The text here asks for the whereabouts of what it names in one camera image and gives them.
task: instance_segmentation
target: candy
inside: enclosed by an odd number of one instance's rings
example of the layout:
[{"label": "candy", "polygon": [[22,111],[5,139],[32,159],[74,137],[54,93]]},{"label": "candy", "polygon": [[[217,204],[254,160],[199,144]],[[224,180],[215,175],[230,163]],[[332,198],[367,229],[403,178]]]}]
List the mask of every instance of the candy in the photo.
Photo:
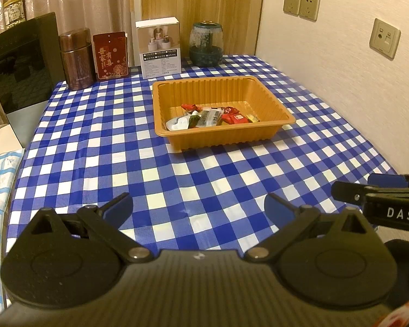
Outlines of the candy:
[{"label": "candy", "polygon": [[200,115],[197,111],[193,111],[192,114],[186,113],[184,116],[170,119],[167,123],[168,130],[185,130],[194,128],[197,122],[200,120]]},{"label": "candy", "polygon": [[246,117],[244,117],[241,113],[230,114],[230,115],[232,116],[234,124],[242,124],[242,123],[249,122],[249,120]]},{"label": "candy", "polygon": [[196,106],[195,104],[182,104],[182,108],[188,112],[192,111],[202,111],[202,107]]},{"label": "candy", "polygon": [[239,110],[234,107],[221,107],[224,114],[236,114],[239,113]]},{"label": "candy", "polygon": [[246,117],[252,123],[258,123],[259,122],[259,119],[256,118],[253,114],[247,114]]},{"label": "candy", "polygon": [[204,128],[208,126],[216,126],[220,124],[221,115],[223,111],[219,108],[206,108],[201,113],[201,118],[197,123],[198,128]]}]

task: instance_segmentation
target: blue and white checkered tablecloth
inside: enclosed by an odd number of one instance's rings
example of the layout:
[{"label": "blue and white checkered tablecloth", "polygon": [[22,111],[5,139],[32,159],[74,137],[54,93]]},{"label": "blue and white checkered tablecloth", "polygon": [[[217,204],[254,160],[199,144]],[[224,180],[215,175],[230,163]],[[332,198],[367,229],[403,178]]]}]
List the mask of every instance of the blue and white checkered tablecloth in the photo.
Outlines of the blue and white checkered tablecloth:
[{"label": "blue and white checkered tablecloth", "polygon": [[[7,250],[41,207],[70,213],[130,192],[134,212],[121,229],[153,252],[242,252],[278,230],[263,211],[267,193],[332,213],[344,206],[330,198],[334,180],[395,173],[338,113],[262,60],[228,56],[216,68],[183,67],[182,74],[143,80],[135,72],[80,91],[58,85],[18,174]],[[184,152],[155,134],[155,80],[234,75],[256,76],[297,123],[271,140]]]}]

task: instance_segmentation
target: black screen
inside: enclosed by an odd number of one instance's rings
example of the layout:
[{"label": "black screen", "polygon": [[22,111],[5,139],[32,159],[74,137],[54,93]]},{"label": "black screen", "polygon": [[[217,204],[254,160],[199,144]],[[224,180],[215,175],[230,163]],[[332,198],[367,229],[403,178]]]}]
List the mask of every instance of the black screen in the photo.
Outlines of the black screen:
[{"label": "black screen", "polygon": [[38,39],[0,56],[0,103],[6,114],[48,100],[52,88]]}]

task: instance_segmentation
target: white product box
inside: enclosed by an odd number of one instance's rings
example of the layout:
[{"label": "white product box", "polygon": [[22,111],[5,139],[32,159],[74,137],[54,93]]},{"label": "white product box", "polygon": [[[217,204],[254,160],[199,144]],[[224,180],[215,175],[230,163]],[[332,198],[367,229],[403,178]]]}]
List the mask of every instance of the white product box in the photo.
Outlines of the white product box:
[{"label": "white product box", "polygon": [[175,17],[136,22],[143,78],[181,73],[180,29]]}]

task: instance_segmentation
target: wall socket panel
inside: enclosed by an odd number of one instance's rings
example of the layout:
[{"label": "wall socket panel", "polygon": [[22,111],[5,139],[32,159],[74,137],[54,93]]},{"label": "wall socket panel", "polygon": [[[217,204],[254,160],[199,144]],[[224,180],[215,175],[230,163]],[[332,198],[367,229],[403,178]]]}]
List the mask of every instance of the wall socket panel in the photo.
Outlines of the wall socket panel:
[{"label": "wall socket panel", "polygon": [[293,15],[298,15],[299,8],[300,8],[300,0],[285,0],[284,1],[284,12],[292,13]]},{"label": "wall socket panel", "polygon": [[316,21],[319,9],[320,0],[301,0],[298,14],[302,17]]},{"label": "wall socket panel", "polygon": [[393,59],[395,57],[401,31],[376,18],[372,28],[369,44],[372,48]]}]

